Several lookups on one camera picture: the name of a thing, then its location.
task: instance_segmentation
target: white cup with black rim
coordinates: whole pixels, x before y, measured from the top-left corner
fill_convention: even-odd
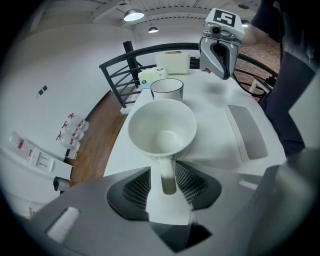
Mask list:
[[[171,99],[182,102],[184,83],[175,78],[164,78],[153,82],[150,86],[154,100]]]
[[[173,99],[153,100],[140,107],[129,120],[130,140],[159,164],[162,190],[167,195],[177,191],[174,163],[185,155],[196,131],[193,111]]]

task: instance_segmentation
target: mug rim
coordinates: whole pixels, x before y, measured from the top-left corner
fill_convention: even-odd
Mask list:
[[[191,113],[192,113],[192,119],[194,120],[194,123],[195,123],[195,130],[194,130],[194,133],[192,135],[192,138],[184,145],[182,146],[181,148],[179,148],[178,150],[175,150],[175,151],[171,151],[171,152],[168,152],[168,153],[152,153],[152,152],[148,152],[148,151],[145,151],[143,149],[141,149],[140,147],[138,147],[134,142],[133,140],[131,139],[131,136],[130,136],[130,132],[129,132],[129,128],[130,128],[130,122],[131,122],[131,119],[132,117],[137,113],[137,111],[139,109],[141,109],[142,107],[145,107],[146,105],[148,104],[151,104],[151,103],[154,103],[154,102],[160,102],[160,101],[172,101],[172,102],[178,102],[180,104],[183,104],[185,107],[187,107]],[[183,151],[184,149],[186,149],[190,144],[191,142],[195,139],[196,137],[196,134],[197,134],[197,130],[198,130],[198,123],[197,123],[197,119],[196,119],[196,116],[195,116],[195,113],[192,111],[192,109],[190,107],[188,107],[186,104],[184,104],[183,102],[181,101],[177,101],[175,99],[171,99],[171,98],[162,98],[162,99],[158,99],[158,100],[153,100],[153,101],[150,101],[144,105],[142,105],[141,107],[139,107],[134,113],[133,115],[130,117],[130,120],[129,120],[129,123],[128,123],[128,127],[127,127],[127,132],[128,132],[128,137],[129,137],[129,140],[131,141],[131,143],[135,146],[135,148],[137,148],[138,150],[140,150],[141,152],[145,153],[146,155],[148,156],[153,156],[153,157],[170,157],[170,156],[173,156],[181,151]]]
[[[159,82],[159,81],[161,81],[161,80],[166,80],[166,79],[178,80],[178,81],[180,81],[180,82],[182,83],[182,85],[181,85],[181,87],[179,87],[178,89],[170,90],[170,91],[156,91],[156,90],[153,90],[153,89],[152,89],[152,85],[153,85],[154,83]],[[163,79],[159,79],[159,80],[157,80],[157,81],[154,81],[154,82],[150,85],[150,90],[153,91],[154,93],[157,93],[157,94],[167,94],[167,93],[173,93],[173,92],[179,91],[179,90],[181,90],[181,88],[183,88],[183,87],[184,87],[184,82],[182,82],[181,80],[176,79],[176,78],[168,77],[168,78],[163,78]]]

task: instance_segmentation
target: camera lens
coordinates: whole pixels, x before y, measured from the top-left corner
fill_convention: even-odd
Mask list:
[[[212,32],[215,33],[215,34],[218,34],[220,32],[220,29],[218,27],[214,27],[212,29]]]

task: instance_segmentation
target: tabletop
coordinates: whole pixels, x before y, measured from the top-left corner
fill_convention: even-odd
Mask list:
[[[262,176],[266,168],[280,165],[286,160],[284,149],[272,124],[263,110],[233,79],[221,80],[214,74],[190,70],[188,75],[170,75],[184,83],[183,103],[191,108],[197,120],[197,132],[183,160],[226,170]],[[142,90],[128,114],[113,146],[104,176],[154,166],[150,158],[140,152],[130,141],[128,124],[133,113],[152,101],[149,89]],[[254,118],[268,156],[243,161],[235,133],[226,114],[228,105],[248,109]]]

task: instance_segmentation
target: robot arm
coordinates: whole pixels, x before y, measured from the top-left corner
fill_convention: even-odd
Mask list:
[[[212,9],[199,43],[200,70],[208,69],[219,78],[228,79],[234,73],[244,35],[238,15]]]

